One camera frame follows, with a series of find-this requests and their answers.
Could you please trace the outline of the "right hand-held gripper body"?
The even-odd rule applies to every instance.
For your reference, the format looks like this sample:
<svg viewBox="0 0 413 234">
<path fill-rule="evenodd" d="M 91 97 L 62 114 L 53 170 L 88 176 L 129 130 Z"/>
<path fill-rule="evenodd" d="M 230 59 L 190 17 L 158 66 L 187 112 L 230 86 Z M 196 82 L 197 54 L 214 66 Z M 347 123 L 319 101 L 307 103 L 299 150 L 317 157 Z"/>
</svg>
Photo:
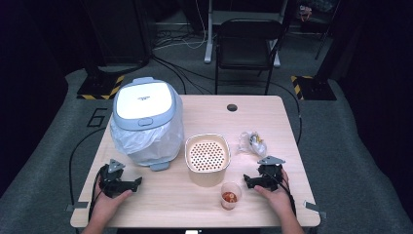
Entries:
<svg viewBox="0 0 413 234">
<path fill-rule="evenodd" d="M 267 156 L 258 161 L 258 173 L 261 175 L 261 186 L 269 188 L 271 191 L 277 190 L 278 186 L 282 184 L 282 164 L 283 159 Z"/>
</svg>

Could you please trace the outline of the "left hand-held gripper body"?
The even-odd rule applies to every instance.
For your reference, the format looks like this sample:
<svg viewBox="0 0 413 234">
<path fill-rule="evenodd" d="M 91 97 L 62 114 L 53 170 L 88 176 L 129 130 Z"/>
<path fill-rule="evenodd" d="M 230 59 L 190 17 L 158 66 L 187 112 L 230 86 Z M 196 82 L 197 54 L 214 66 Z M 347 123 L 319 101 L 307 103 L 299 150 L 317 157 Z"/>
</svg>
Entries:
<svg viewBox="0 0 413 234">
<path fill-rule="evenodd" d="M 113 198 L 130 189 L 126 181 L 121 181 L 124 167 L 124 164 L 111 159 L 108 164 L 100 168 L 98 173 L 100 175 L 99 187 L 106 196 Z"/>
</svg>

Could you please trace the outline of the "clear plastic cup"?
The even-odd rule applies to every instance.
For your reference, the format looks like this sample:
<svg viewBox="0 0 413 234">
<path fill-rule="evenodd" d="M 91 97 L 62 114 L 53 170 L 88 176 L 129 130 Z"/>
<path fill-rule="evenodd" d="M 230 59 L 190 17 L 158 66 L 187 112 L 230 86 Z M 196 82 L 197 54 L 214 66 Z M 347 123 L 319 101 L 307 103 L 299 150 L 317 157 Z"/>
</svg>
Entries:
<svg viewBox="0 0 413 234">
<path fill-rule="evenodd" d="M 222 199 L 222 194 L 224 192 L 233 192 L 237 195 L 238 197 L 238 201 L 236 203 L 228 203 L 225 202 Z M 221 199 L 221 206 L 223 209 L 227 210 L 227 211 L 231 211 L 232 209 L 234 209 L 237 204 L 241 201 L 242 199 L 242 190 L 241 188 L 235 183 L 235 182 L 226 182 L 221 186 L 221 191 L 220 191 L 220 199 Z"/>
</svg>

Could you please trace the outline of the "clear plastic wrapper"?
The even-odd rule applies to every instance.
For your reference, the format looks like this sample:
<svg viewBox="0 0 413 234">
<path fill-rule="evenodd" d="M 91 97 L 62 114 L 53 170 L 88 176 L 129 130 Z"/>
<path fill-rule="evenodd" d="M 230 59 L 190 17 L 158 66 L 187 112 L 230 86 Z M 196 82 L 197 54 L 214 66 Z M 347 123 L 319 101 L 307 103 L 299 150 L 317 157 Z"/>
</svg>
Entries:
<svg viewBox="0 0 413 234">
<path fill-rule="evenodd" d="M 267 155 L 266 142 L 257 132 L 241 133 L 238 149 L 241 152 L 252 153 L 261 158 Z"/>
</svg>

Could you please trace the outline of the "translucent white trash bag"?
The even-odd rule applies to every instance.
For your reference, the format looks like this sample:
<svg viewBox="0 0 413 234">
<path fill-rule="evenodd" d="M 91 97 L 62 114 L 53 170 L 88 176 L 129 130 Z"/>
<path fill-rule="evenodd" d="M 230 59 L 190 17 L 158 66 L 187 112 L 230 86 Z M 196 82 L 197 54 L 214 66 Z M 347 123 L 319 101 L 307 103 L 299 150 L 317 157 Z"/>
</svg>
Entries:
<svg viewBox="0 0 413 234">
<path fill-rule="evenodd" d="M 173 160 L 180 150 L 184 139 L 182 114 L 175 114 L 163 126 L 144 131 L 124 130 L 111 120 L 110 133 L 115 148 L 137 165 L 162 164 Z"/>
</svg>

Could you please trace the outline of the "beige strainer basin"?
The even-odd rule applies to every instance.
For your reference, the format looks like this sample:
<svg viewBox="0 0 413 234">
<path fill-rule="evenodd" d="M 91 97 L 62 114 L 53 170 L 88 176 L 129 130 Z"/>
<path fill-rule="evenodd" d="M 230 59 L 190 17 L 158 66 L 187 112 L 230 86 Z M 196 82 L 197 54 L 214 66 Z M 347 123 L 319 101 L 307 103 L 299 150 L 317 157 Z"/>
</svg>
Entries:
<svg viewBox="0 0 413 234">
<path fill-rule="evenodd" d="M 215 186 L 224 179 L 231 162 L 228 142 L 218 134 L 191 136 L 185 142 L 185 162 L 195 184 Z"/>
</svg>

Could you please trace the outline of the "white grey pedal trash can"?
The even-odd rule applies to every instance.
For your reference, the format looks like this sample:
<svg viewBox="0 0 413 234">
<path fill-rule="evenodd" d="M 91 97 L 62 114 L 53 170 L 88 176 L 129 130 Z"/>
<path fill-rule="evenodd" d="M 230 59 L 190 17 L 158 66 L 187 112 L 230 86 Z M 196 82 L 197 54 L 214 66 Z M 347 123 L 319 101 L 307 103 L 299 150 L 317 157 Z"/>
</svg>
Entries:
<svg viewBox="0 0 413 234">
<path fill-rule="evenodd" d="M 183 102 L 176 90 L 162 80 L 143 77 L 116 94 L 111 120 L 124 130 L 144 131 L 163 126 L 177 113 L 183 116 Z M 171 161 L 147 167 L 154 172 L 163 171 Z"/>
</svg>

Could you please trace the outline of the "person's left hand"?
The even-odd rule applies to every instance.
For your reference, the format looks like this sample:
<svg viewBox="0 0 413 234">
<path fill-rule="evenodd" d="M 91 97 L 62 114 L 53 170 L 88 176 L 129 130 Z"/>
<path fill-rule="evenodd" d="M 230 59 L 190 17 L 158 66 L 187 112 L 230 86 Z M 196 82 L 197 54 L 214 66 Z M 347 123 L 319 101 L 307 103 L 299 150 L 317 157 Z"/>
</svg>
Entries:
<svg viewBox="0 0 413 234">
<path fill-rule="evenodd" d="M 131 190 L 127 190 L 115 198 L 107 197 L 105 194 L 99 195 L 94 205 L 91 220 L 108 222 L 131 195 Z"/>
</svg>

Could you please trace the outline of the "person's right hand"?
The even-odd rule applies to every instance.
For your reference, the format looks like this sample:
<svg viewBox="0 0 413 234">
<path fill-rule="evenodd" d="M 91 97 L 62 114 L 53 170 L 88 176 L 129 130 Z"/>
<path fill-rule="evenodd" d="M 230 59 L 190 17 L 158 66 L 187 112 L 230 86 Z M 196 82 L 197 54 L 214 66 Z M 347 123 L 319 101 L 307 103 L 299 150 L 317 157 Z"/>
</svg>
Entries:
<svg viewBox="0 0 413 234">
<path fill-rule="evenodd" d="M 283 181 L 277 190 L 270 191 L 262 186 L 255 186 L 254 190 L 266 198 L 276 213 L 279 216 L 282 212 L 293 212 L 289 198 L 288 176 L 285 170 L 282 170 Z"/>
</svg>

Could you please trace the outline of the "black stand base hazard tape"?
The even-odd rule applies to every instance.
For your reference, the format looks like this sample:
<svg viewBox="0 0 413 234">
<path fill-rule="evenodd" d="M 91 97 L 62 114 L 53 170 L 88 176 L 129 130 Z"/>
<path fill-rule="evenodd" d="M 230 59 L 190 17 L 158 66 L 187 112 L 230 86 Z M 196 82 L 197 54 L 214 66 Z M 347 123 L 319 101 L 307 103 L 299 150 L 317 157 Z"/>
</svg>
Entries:
<svg viewBox="0 0 413 234">
<path fill-rule="evenodd" d="M 336 100 L 327 82 L 320 82 L 312 76 L 291 76 L 290 79 L 300 100 Z"/>
<path fill-rule="evenodd" d="M 112 99 L 124 81 L 124 75 L 102 73 L 97 77 L 88 76 L 77 92 L 82 99 Z"/>
</svg>

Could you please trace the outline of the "black folding chair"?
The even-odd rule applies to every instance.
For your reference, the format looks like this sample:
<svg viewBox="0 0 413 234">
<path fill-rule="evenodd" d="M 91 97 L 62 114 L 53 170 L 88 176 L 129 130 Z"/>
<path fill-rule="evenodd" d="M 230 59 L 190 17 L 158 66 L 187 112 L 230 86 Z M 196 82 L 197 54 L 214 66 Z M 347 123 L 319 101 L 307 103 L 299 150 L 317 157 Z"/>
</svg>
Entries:
<svg viewBox="0 0 413 234">
<path fill-rule="evenodd" d="M 282 24 L 274 19 L 228 19 L 216 35 L 214 92 L 218 93 L 219 70 L 267 71 L 264 94 L 271 83 L 274 62 L 282 38 Z"/>
</svg>

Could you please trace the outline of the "dark cabinet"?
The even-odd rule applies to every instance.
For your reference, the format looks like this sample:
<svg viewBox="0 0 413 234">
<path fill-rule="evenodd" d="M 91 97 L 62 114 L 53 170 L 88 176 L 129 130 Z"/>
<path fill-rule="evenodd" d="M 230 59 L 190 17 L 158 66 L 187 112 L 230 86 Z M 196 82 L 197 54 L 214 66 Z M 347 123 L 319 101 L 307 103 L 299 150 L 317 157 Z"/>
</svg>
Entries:
<svg viewBox="0 0 413 234">
<path fill-rule="evenodd" d="M 83 0 L 107 65 L 145 66 L 151 56 L 146 0 Z"/>
</svg>

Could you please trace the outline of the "grey metal table bracket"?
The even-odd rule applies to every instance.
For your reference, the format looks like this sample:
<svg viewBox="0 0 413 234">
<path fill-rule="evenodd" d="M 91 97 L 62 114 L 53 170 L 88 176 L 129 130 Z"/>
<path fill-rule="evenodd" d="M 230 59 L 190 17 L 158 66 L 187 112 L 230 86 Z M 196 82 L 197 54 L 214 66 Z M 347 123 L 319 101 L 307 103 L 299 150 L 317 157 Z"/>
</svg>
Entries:
<svg viewBox="0 0 413 234">
<path fill-rule="evenodd" d="M 304 202 L 304 207 L 305 207 L 306 209 L 308 209 L 308 210 L 311 210 L 311 211 L 319 214 L 319 216 L 320 216 L 321 218 L 326 218 L 326 212 L 322 211 L 322 210 L 319 208 L 318 205 L 313 204 L 313 203 L 308 202 L 308 201 L 305 201 L 305 202 Z"/>
<path fill-rule="evenodd" d="M 74 204 L 68 204 L 65 208 L 66 212 L 74 212 L 76 209 L 85 209 L 88 207 L 89 202 L 75 202 Z"/>
</svg>

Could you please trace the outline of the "white desk frame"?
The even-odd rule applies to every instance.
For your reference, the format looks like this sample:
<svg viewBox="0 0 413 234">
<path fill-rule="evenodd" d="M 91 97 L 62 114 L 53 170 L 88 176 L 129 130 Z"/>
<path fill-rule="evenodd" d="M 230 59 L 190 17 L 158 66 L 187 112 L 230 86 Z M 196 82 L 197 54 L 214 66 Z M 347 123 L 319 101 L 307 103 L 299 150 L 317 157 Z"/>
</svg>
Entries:
<svg viewBox="0 0 413 234">
<path fill-rule="evenodd" d="M 235 10 L 232 11 L 229 8 L 224 10 L 215 10 L 214 2 L 219 2 L 221 0 L 207 0 L 207 29 L 206 29 L 206 51 L 204 57 L 204 63 L 210 64 L 213 55 L 213 27 L 215 25 L 220 25 L 225 20 L 230 19 L 259 19 L 259 20 L 277 20 L 283 23 L 284 17 L 286 16 L 287 5 L 290 0 L 270 0 L 276 3 L 277 7 L 275 10 L 268 7 L 264 10 Z"/>
</svg>

